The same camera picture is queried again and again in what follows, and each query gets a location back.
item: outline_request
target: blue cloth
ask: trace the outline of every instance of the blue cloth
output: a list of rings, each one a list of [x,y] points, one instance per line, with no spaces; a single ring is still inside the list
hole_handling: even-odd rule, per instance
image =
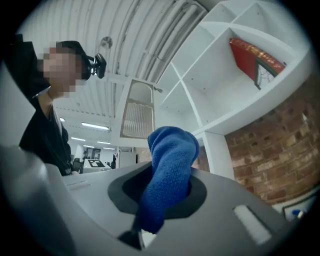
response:
[[[137,212],[140,228],[156,234],[164,213],[186,198],[191,165],[199,154],[199,143],[177,127],[158,128],[148,137],[152,155],[152,179],[144,190]]]

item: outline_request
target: man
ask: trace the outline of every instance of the man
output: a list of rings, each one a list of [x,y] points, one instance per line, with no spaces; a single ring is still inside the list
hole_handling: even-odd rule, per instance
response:
[[[29,99],[35,108],[27,129],[20,142],[24,150],[35,153],[46,164],[58,167],[61,175],[78,174],[72,171],[71,149],[68,132],[54,110],[54,100],[68,97],[76,91],[77,82],[88,74],[85,53],[78,42],[57,43],[37,61],[36,76],[49,89]]]

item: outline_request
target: red book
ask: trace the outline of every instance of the red book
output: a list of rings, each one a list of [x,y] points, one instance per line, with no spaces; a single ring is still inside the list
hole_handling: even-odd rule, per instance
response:
[[[259,89],[271,82],[286,67],[270,54],[239,38],[231,38],[229,43],[236,65]]]

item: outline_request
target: black shirt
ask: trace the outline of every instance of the black shirt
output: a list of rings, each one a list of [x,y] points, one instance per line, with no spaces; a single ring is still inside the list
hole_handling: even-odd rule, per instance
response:
[[[35,153],[45,164],[57,166],[61,175],[71,174],[71,149],[67,130],[61,124],[61,135],[53,107],[47,118],[37,97],[31,99],[30,103],[35,108],[35,113],[22,136],[20,147]]]

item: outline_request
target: corrugated ceiling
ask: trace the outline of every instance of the corrugated ceiling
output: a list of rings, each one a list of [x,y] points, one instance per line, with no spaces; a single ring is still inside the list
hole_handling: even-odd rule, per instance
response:
[[[141,74],[148,50],[176,4],[173,0],[46,0],[26,19],[18,33],[23,34],[24,41],[33,42],[39,58],[44,48],[55,42],[75,40],[80,42],[87,55],[104,55],[108,74],[140,77],[154,82],[172,58],[172,51],[177,50],[175,46],[182,43],[199,22],[200,14],[204,14],[203,8],[197,6],[197,11],[172,41],[155,75],[148,77],[157,58],[154,55],[146,73]],[[155,55],[161,51],[190,6],[184,3],[159,42]],[[108,50],[101,46],[105,37],[112,39],[112,47]],[[108,74],[101,80],[89,79],[76,96],[54,103],[58,114],[65,118],[64,126],[70,136],[82,136],[93,141],[110,139],[110,132],[87,129],[81,125],[81,122],[94,122],[112,127],[123,85],[110,81]]]

